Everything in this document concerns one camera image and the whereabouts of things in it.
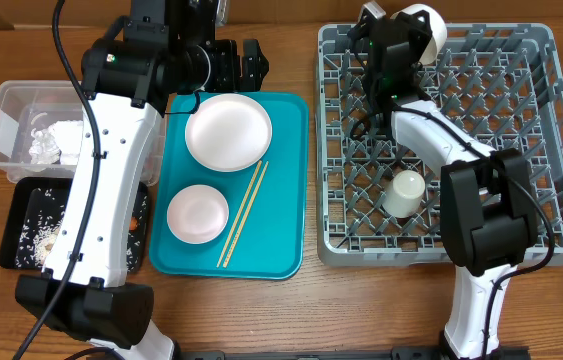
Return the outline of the white bowl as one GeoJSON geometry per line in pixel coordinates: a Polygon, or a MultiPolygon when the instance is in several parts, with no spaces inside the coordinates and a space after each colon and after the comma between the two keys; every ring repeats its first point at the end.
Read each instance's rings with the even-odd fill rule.
{"type": "Polygon", "coordinates": [[[431,25],[432,38],[420,58],[422,65],[429,65],[436,60],[437,55],[444,46],[448,36],[446,23],[441,15],[428,5],[413,4],[393,13],[391,19],[395,19],[400,13],[413,15],[419,11],[426,11],[428,13],[431,25]]]}

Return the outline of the white cup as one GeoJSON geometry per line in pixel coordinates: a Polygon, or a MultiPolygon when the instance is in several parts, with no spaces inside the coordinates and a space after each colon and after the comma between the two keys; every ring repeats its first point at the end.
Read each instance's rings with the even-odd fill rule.
{"type": "Polygon", "coordinates": [[[393,217],[410,217],[419,208],[425,190],[425,180],[418,172],[403,170],[388,184],[382,207],[393,217]]]}

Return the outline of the orange carrot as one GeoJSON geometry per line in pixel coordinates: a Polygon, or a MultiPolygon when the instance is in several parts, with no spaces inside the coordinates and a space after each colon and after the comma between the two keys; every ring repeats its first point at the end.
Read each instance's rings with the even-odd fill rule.
{"type": "Polygon", "coordinates": [[[138,227],[138,220],[136,218],[132,217],[131,221],[130,221],[130,231],[136,230],[137,227],[138,227]]]}

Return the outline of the small pink bowl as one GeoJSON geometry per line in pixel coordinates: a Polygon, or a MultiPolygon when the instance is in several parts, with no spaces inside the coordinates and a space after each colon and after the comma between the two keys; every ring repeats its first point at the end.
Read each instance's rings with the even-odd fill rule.
{"type": "Polygon", "coordinates": [[[229,205],[221,192],[208,185],[191,185],[179,191],[167,208],[167,225],[180,241],[200,245],[211,242],[225,229],[229,205]]]}

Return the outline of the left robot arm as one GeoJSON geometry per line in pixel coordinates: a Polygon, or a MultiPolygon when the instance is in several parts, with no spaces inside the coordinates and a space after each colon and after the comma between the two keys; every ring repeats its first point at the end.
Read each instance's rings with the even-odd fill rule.
{"type": "Polygon", "coordinates": [[[84,112],[79,159],[42,272],[21,276],[15,298],[38,327],[84,341],[103,359],[180,355],[153,322],[153,289],[127,279],[128,230],[170,96],[257,91],[268,73],[256,40],[216,38],[228,7],[135,1],[68,74],[84,112]]]}

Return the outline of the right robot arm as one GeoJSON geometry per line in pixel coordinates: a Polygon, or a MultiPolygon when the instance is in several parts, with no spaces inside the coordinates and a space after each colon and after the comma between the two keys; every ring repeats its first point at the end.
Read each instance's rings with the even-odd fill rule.
{"type": "Polygon", "coordinates": [[[516,149],[496,150],[445,116],[417,79],[447,39],[432,8],[415,4],[387,15],[363,5],[349,31],[366,40],[363,90],[378,127],[414,152],[440,180],[440,235],[456,267],[453,307],[442,332],[451,359],[526,359],[504,350],[498,321],[509,281],[526,273],[522,262],[538,240],[545,214],[532,192],[529,165],[516,149]]]}

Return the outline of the aluminium foil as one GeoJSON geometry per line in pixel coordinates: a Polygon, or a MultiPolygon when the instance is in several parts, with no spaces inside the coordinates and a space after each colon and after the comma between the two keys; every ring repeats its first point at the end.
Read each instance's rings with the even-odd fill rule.
{"type": "Polygon", "coordinates": [[[60,160],[61,150],[48,129],[31,131],[32,144],[28,150],[32,164],[49,165],[60,160]]]}

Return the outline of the peanuts and rice scraps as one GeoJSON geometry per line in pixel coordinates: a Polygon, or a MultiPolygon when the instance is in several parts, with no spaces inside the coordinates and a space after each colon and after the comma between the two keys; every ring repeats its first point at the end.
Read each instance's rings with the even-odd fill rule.
{"type": "MultiPolygon", "coordinates": [[[[18,244],[15,248],[14,267],[40,269],[59,235],[69,191],[58,188],[36,188],[31,192],[18,244]]],[[[132,217],[138,227],[127,238],[126,265],[129,273],[141,265],[145,248],[150,200],[147,187],[141,183],[134,202],[132,217]]]]}

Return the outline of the white napkin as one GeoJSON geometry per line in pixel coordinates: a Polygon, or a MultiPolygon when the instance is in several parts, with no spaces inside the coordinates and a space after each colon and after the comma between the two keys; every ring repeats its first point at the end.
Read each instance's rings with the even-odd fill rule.
{"type": "Polygon", "coordinates": [[[48,130],[60,150],[60,163],[76,165],[81,150],[83,122],[81,120],[57,121],[50,125],[48,130]]]}

